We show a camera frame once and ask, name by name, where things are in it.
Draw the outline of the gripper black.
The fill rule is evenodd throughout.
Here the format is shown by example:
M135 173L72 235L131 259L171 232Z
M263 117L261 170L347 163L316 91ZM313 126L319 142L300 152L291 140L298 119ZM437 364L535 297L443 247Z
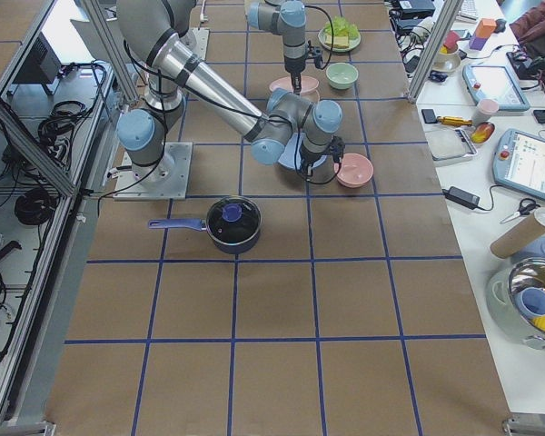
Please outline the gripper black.
M322 49L314 46L310 41L298 43L284 43L284 68L291 74L292 91L300 94L302 90L302 76L308 60L312 60L316 69L323 67Z
M312 175L314 165L324 156L330 156L338 169L341 169L344 149L345 142L337 135L325 144L315 144L305 137L299 146L300 161L297 163L297 172L300 175Z

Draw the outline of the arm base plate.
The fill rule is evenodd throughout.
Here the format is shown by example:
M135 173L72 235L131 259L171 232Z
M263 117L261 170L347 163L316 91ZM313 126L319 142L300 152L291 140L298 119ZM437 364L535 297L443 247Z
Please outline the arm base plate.
M209 34L208 28L190 27L186 35L180 37L180 41L190 52L189 57L206 59Z
M141 182L140 178L145 176L145 172L138 167L134 172L131 159L124 152L122 165L128 165L129 168L119 172L115 178L113 198L117 201L183 200L192 154L191 142L168 142L162 162Z

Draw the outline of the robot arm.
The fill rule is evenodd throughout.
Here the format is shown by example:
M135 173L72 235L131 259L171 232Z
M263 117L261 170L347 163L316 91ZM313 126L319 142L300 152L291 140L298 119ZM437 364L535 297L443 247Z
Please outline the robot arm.
M282 38L285 68L291 75L289 91L276 89L260 111L222 79L183 42L189 30L194 1L120 1L117 19L125 43L159 80L173 82L203 100L226 123L250 142L253 158L276 164L292 138L300 146L295 171L312 179L314 164L323 156L342 164L344 143L337 131L342 109L332 100L313 103L300 95L301 74L312 56L306 40L306 12L301 1L265 1L251 4L250 26Z
M247 23L250 27L278 35L282 39L284 69L290 75L292 91L300 94L302 73L308 60L322 68L322 49L306 37L306 12L302 1L251 2Z

